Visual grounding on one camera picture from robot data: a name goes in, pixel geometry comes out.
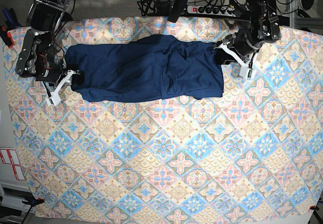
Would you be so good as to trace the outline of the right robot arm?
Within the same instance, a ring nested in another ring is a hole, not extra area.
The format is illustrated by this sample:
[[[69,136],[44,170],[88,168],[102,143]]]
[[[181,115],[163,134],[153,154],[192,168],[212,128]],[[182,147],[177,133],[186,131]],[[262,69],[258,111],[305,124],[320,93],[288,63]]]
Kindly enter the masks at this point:
[[[44,84],[46,103],[57,106],[61,102],[59,91],[71,84],[78,70],[67,69],[64,59],[57,53],[63,51],[56,40],[65,24],[72,19],[67,11],[70,1],[34,0],[30,7],[27,30],[15,72],[22,78],[34,78]]]

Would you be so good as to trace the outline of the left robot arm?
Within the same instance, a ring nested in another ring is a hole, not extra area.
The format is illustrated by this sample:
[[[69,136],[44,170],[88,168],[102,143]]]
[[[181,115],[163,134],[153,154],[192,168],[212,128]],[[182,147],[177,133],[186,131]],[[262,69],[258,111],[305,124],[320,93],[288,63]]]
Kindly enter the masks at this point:
[[[252,79],[256,75],[254,63],[264,43],[281,39],[276,0],[229,0],[235,12],[250,20],[248,29],[226,36],[213,46],[220,65],[238,63],[239,76]]]

